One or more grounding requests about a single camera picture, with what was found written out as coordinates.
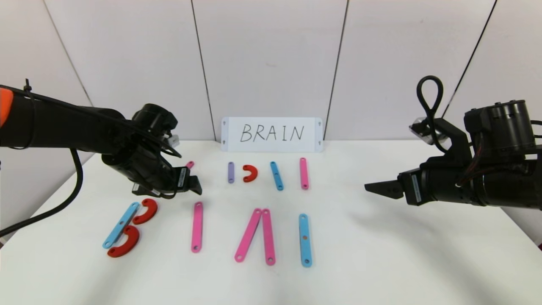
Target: red u-shaped piece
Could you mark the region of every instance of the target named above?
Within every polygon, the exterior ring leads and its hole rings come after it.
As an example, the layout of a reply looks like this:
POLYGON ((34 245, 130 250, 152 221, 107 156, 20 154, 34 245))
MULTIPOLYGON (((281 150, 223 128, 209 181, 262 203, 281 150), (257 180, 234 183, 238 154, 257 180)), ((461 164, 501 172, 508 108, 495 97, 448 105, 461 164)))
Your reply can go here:
POLYGON ((134 217, 132 222, 135 225, 146 223, 147 221, 149 221, 149 219, 151 219, 156 214, 156 211, 158 210, 158 205, 156 204, 156 201, 154 201, 153 199, 147 198, 143 200, 141 204, 144 207, 147 207, 147 211, 143 215, 134 217))
POLYGON ((107 255, 111 257, 121 257, 130 252, 130 250, 137 244, 139 240, 139 231, 136 227, 126 226, 123 232, 124 234, 128 235, 128 240, 118 247, 112 247, 109 249, 109 251, 107 251, 107 255))
POLYGON ((258 170, 252 165, 243 165, 243 170, 249 171, 250 175, 243 178, 244 182, 250 182, 258 177, 258 170))

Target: orange robot arm part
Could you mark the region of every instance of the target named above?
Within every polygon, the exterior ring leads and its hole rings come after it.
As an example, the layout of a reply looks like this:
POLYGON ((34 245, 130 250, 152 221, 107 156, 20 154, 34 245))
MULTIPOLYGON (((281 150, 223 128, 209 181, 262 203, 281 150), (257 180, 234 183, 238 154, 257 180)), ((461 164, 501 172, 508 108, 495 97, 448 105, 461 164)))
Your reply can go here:
POLYGON ((13 91, 0 88, 0 127, 8 119, 11 103, 13 103, 13 91))

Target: sign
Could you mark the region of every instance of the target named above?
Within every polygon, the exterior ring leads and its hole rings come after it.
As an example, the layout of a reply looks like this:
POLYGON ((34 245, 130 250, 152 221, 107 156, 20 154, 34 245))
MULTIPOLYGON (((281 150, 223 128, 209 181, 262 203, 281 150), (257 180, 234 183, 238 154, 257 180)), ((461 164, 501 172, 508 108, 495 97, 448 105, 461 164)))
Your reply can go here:
POLYGON ((319 153, 324 148, 321 118, 227 117, 221 128, 223 151, 319 153))

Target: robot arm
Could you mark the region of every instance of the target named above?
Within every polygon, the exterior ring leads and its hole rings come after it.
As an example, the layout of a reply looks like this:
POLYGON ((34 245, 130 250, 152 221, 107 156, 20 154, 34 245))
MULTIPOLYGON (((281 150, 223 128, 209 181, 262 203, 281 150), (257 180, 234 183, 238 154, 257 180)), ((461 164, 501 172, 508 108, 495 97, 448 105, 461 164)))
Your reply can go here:
MULTIPOLYGON (((433 80, 442 90, 438 78, 426 77, 418 83, 419 91, 426 80, 433 80)), ((400 173, 397 180, 366 184, 367 191, 393 199, 404 194, 406 202, 414 206, 447 201, 542 209, 542 145, 536 145, 535 138, 540 136, 533 134, 531 126, 542 122, 530 120, 524 100, 465 113, 474 156, 463 131, 442 118, 430 118, 434 111, 426 112, 428 117, 418 119, 410 129, 428 144, 449 138, 451 147, 443 156, 431 157, 419 168, 400 173), (537 158, 529 160, 527 155, 537 158)))
POLYGON ((0 85, 0 147, 72 148, 102 154, 102 161, 135 183, 132 192, 173 198, 202 193, 187 167, 173 167, 160 154, 180 157, 168 140, 173 114, 146 104, 131 120, 116 110, 82 107, 0 85))

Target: white wall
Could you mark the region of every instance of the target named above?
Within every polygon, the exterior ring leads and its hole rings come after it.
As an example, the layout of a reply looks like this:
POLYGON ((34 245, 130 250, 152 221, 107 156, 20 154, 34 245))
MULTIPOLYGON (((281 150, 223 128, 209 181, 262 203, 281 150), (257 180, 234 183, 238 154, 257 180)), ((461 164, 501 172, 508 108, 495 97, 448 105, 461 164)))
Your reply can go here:
MULTIPOLYGON (((350 1, 326 139, 414 138, 416 85, 444 83, 446 107, 494 0, 350 1)), ((435 100, 436 86, 424 86, 435 100)))
POLYGON ((95 107, 171 111, 181 139, 214 139, 190 0, 46 0, 95 107))
MULTIPOLYGON (((541 1, 499 0, 444 118, 464 129, 463 116, 471 108, 524 99, 531 119, 541 120, 540 29, 541 1)), ((535 126, 534 131, 542 134, 539 126, 535 126)), ((542 243, 541 211, 504 210, 535 243, 542 243)))
POLYGON ((193 0, 217 138, 228 116, 325 120, 346 0, 193 0))
MULTIPOLYGON (((0 29, 0 84, 22 88, 28 78, 36 93, 91 105, 42 1, 0 1, 0 29)), ((1 228, 31 216, 75 172, 68 149, 0 148, 0 160, 1 228)))

